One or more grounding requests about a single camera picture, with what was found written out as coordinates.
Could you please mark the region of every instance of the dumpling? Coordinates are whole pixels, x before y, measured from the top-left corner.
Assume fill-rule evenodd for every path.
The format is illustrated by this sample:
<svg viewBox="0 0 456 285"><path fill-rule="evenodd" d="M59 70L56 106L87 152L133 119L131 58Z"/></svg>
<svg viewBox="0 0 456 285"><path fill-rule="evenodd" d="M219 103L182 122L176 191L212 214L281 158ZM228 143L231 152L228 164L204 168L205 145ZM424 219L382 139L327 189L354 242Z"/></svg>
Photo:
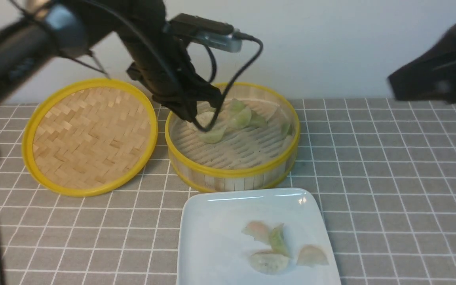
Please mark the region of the dumpling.
<svg viewBox="0 0 456 285"><path fill-rule="evenodd" d="M286 137L287 135L293 134L293 126L289 122L285 122L281 125L281 135Z"/></svg>
<svg viewBox="0 0 456 285"><path fill-rule="evenodd" d="M278 274L288 267L290 258L272 251L260 251L249 257L249 265L262 274Z"/></svg>
<svg viewBox="0 0 456 285"><path fill-rule="evenodd" d="M314 267L315 265L328 265L325 253L314 245L304 245L298 254L297 265Z"/></svg>
<svg viewBox="0 0 456 285"><path fill-rule="evenodd" d="M198 132L198 139L206 144L215 144L219 142L226 131L226 126L215 128L208 132Z"/></svg>
<svg viewBox="0 0 456 285"><path fill-rule="evenodd" d="M268 124L262 115L259 115L255 110L251 110L251 121L249 122L249 126L266 128Z"/></svg>
<svg viewBox="0 0 456 285"><path fill-rule="evenodd" d="M290 257L288 247L286 246L286 243L284 242L284 236L283 236L283 227L284 224L278 225L275 227L271 233L270 233L270 246L272 247L272 250L277 253L284 255L286 257Z"/></svg>
<svg viewBox="0 0 456 285"><path fill-rule="evenodd" d="M244 110L244 108L246 108L246 104L234 98L230 101L230 105L228 105L228 112L233 116L238 114L241 110Z"/></svg>
<svg viewBox="0 0 456 285"><path fill-rule="evenodd" d="M270 229L262 222L254 220L253 222L248 223L246 227L242 229L242 233L252 236L256 241L270 245L270 241L268 240Z"/></svg>
<svg viewBox="0 0 456 285"><path fill-rule="evenodd" d="M196 116L196 119L201 126L206 127L209 125L210 121L212 121L213 117L214 117L214 112L207 111L207 112L198 114ZM190 130L193 130L193 131L198 130L196 128L195 124L193 124L192 122L186 122L186 125L188 126L188 128Z"/></svg>
<svg viewBox="0 0 456 285"><path fill-rule="evenodd" d="M251 116L251 108L246 107L244 110L241 110L237 115L234 115L231 119L228 120L228 126L237 130L246 128L251 121Z"/></svg>

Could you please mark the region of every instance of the square plate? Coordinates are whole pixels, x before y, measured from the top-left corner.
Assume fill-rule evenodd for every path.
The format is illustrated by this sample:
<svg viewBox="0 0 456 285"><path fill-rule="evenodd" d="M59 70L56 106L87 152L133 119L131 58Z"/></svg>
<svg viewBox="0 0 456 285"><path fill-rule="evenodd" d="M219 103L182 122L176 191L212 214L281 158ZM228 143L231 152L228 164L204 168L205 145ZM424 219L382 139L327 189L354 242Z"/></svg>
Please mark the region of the square plate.
<svg viewBox="0 0 456 285"><path fill-rule="evenodd" d="M251 268L248 257L270 246L241 230L253 220L269 227L284 223L284 240L292 256L280 274ZM320 247L329 265L296 266L302 246ZM314 197L298 188L196 195L184 206L180 223L177 285L340 285L325 224Z"/></svg>

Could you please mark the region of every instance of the steamer basket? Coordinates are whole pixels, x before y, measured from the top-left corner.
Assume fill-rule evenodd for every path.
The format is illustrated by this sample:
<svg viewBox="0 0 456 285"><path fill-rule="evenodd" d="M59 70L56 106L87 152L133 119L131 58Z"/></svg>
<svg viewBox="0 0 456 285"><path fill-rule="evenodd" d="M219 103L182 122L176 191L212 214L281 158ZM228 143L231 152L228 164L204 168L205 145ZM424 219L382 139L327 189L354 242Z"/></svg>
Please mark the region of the steamer basket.
<svg viewBox="0 0 456 285"><path fill-rule="evenodd" d="M29 173L67 196L107 193L145 166L158 138L149 99L117 80L65 87L43 102L27 124L22 155Z"/></svg>
<svg viewBox="0 0 456 285"><path fill-rule="evenodd" d="M226 85L218 85L221 92ZM226 106L231 99L246 103L268 120L268 128L228 128L217 144L198 140L196 131L170 112L165 126L168 155L177 175L200 192L240 191L277 186L295 163L300 121L291 104L273 90L254 84L235 84L219 115L226 120ZM198 113L208 109L198 106ZM292 140L283 147L281 124L293 126Z"/></svg>

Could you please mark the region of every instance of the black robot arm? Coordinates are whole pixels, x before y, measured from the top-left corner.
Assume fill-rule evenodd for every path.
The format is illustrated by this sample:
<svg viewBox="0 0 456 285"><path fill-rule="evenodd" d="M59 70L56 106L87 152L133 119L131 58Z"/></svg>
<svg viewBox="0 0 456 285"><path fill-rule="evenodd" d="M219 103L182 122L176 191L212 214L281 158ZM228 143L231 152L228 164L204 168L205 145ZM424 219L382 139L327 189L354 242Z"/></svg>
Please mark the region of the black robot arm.
<svg viewBox="0 0 456 285"><path fill-rule="evenodd" d="M77 58L100 40L116 32L134 63L128 74L152 93L152 99L193 121L200 130L212 128L230 86L261 54L257 38L231 25L181 14L168 22L163 0L28 0L22 18L0 30L0 103L48 61ZM238 52L242 40L260 48L230 80L223 93L195 72L186 47L195 42ZM216 108L212 122L201 126L195 119L197 102ZM0 284L5 284L0 251Z"/></svg>

